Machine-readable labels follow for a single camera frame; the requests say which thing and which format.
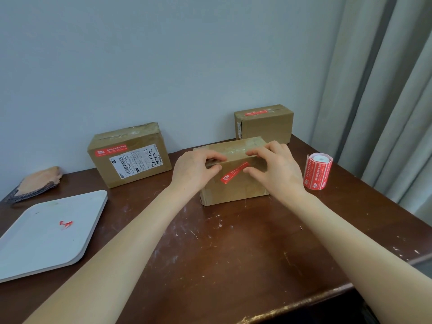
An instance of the white wall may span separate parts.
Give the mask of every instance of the white wall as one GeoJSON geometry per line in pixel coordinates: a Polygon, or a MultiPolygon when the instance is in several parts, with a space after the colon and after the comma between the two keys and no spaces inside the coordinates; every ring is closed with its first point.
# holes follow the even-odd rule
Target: white wall
{"type": "Polygon", "coordinates": [[[0,198],[93,134],[157,121],[169,152],[282,103],[311,139],[345,0],[2,0],[0,198]]]}

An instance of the cardboard box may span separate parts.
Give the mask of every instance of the cardboard box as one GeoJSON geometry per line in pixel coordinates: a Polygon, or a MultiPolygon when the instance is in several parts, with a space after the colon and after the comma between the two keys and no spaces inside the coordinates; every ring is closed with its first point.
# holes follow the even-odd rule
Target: cardboard box
{"type": "Polygon", "coordinates": [[[200,191],[201,203],[204,206],[210,206],[269,194],[261,183],[242,171],[243,168],[247,167],[245,163],[261,171],[267,170],[267,163],[264,159],[257,156],[249,157],[245,154],[246,150],[265,144],[266,142],[261,137],[254,137],[200,147],[223,153],[228,158],[224,162],[207,161],[207,168],[214,164],[221,164],[222,170],[200,191]]]}
{"type": "Polygon", "coordinates": [[[96,134],[87,152],[110,188],[172,169],[158,123],[96,134]]]}
{"type": "Polygon", "coordinates": [[[234,119],[237,140],[261,136],[267,143],[289,143],[291,139],[294,113],[281,104],[236,111],[234,119]]]}

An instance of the red tape roll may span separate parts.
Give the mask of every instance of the red tape roll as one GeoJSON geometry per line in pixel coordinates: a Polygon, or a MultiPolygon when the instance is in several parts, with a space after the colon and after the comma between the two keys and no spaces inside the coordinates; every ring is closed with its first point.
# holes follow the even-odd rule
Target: red tape roll
{"type": "Polygon", "coordinates": [[[312,153],[306,159],[303,185],[311,190],[322,190],[327,184],[333,158],[325,153],[312,153]]]}

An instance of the barcode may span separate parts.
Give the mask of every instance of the barcode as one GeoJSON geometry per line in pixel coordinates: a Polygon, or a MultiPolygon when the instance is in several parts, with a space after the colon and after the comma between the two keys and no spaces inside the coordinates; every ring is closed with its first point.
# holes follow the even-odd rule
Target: barcode
{"type": "Polygon", "coordinates": [[[124,170],[126,171],[126,174],[130,175],[129,167],[127,166],[126,162],[124,161],[123,157],[118,157],[118,160],[120,160],[120,163],[122,164],[124,170]]]}

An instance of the red stain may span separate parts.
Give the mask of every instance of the red stain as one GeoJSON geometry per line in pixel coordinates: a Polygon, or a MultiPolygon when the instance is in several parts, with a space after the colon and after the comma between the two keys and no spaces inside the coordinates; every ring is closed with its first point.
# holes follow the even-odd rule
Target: red stain
{"type": "Polygon", "coordinates": [[[59,225],[64,225],[64,229],[67,229],[69,226],[71,226],[73,224],[73,221],[70,222],[63,222],[62,220],[60,221],[59,225]]]}

